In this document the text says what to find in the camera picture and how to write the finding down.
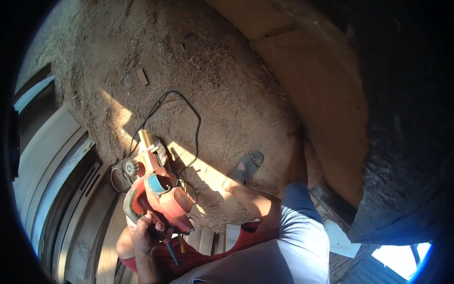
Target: foot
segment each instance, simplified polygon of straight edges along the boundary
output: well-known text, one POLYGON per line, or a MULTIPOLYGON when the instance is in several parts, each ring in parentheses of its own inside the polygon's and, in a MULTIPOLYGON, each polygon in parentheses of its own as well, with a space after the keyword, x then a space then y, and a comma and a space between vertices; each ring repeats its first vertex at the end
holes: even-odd
MULTIPOLYGON (((254 166, 256 166, 256 168, 258 169, 258 167, 260 167, 260 164, 262 163, 262 160, 263 158, 261 157, 260 159, 256 158, 254 155, 250 155, 251 157, 251 160, 252 160, 252 163, 254 164, 254 166)), ((243 171, 243 172, 246 172, 246 166, 244 165, 243 162, 239 162, 238 163, 238 166, 236 168, 236 170, 238 171, 243 171)), ((233 187, 236 187, 236 186, 241 186, 241 185, 244 185, 246 182, 237 178, 229 178, 227 177, 227 179, 224 181, 224 183, 222 184, 222 189, 226 192, 230 192, 231 193, 231 190, 233 187)))

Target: black power cord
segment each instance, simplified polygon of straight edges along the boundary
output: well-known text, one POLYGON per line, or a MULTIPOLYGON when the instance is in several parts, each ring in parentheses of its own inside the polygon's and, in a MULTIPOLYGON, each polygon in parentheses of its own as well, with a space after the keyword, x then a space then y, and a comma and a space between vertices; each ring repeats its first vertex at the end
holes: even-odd
MULTIPOLYGON (((134 142, 134 138, 137 136, 137 134, 139 133, 139 130, 142 129, 142 127, 145 126, 145 124, 147 123, 148 119, 154 114, 154 112, 158 109, 157 106, 158 104, 167 98, 167 96, 169 94, 177 94, 180 98, 182 98, 184 100, 184 102, 191 108, 191 110, 193 111, 193 113, 197 116, 197 119, 198 119, 198 124, 197 124, 197 129, 196 129, 196 154, 195 154, 195 158, 194 160, 192 160, 192 162, 190 162, 189 164, 187 164, 177 175, 177 181, 175 183, 174 186, 177 186, 178 184, 178 181, 180 180, 180 177, 181 177, 181 174, 183 173, 183 171, 185 169, 187 169, 189 166, 191 166, 197 159, 198 159, 198 132, 199 132, 199 129, 200 129, 200 123, 202 121, 202 119, 200 118, 200 115, 199 113, 196 111, 196 109, 192 106, 192 104, 186 99, 186 97, 184 95, 182 95, 180 92, 178 91, 175 91, 175 90, 168 90, 167 92, 165 92, 164 94, 161 95, 161 97, 159 99, 156 100, 156 102, 154 103, 153 107, 151 108, 150 112, 148 113, 147 117, 145 118, 145 120, 143 121, 143 123, 137 128, 136 132, 134 133, 132 139, 131 139, 131 143, 129 144, 129 154, 126 155, 125 157, 123 157, 122 159, 120 160, 123 160, 125 158, 129 158, 132 153, 134 152, 135 148, 133 149, 133 142, 134 142)), ((111 164, 111 166, 115 166, 117 165, 120 160, 116 161, 115 163, 111 164)))

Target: person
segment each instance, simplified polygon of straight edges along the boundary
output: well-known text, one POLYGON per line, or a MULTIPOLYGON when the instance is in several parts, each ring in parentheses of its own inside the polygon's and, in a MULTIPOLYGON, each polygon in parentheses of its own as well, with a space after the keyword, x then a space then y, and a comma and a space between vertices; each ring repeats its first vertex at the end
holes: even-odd
MULTIPOLYGON (((222 188, 261 220, 243 224, 238 241, 229 251, 206 256, 184 243, 184 265, 176 265, 165 246, 147 233, 149 226, 163 231, 164 223, 151 211, 137 225, 128 220, 117 253, 138 273, 138 282, 329 283, 329 240, 307 188, 304 132, 297 130, 288 137, 292 155, 283 177, 282 201, 245 186, 263 161, 258 151, 243 157, 227 175, 222 188)), ((178 238, 172 239, 172 246, 180 259, 178 238)))

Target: dirt floor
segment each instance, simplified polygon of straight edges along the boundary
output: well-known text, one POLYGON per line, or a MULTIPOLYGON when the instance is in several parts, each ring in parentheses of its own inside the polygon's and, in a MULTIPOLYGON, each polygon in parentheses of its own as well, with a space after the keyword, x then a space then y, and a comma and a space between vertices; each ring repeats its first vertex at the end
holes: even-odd
MULTIPOLYGON (((18 86, 49 62, 59 104, 71 102, 107 164, 128 153, 131 135, 164 91, 187 97, 202 117, 199 161, 183 174, 199 196, 196 227, 221 232, 225 224, 252 218, 218 192, 221 173, 251 150, 264 156, 251 187, 282 191, 290 155, 286 133, 295 129, 295 115, 245 37, 203 1, 62 0, 38 31, 18 86)), ((144 128, 187 164, 196 126, 196 116, 171 96, 144 128)))

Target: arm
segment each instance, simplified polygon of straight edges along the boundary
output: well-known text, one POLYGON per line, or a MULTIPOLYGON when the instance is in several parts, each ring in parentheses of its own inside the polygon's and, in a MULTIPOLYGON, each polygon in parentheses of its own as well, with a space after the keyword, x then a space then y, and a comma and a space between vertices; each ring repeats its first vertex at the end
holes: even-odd
POLYGON ((156 230, 164 231, 164 223, 150 210, 137 221, 137 225, 128 217, 126 221, 134 247, 139 284, 159 283, 160 277, 153 259, 153 251, 158 247, 159 242, 150 237, 148 228, 154 225, 156 230))

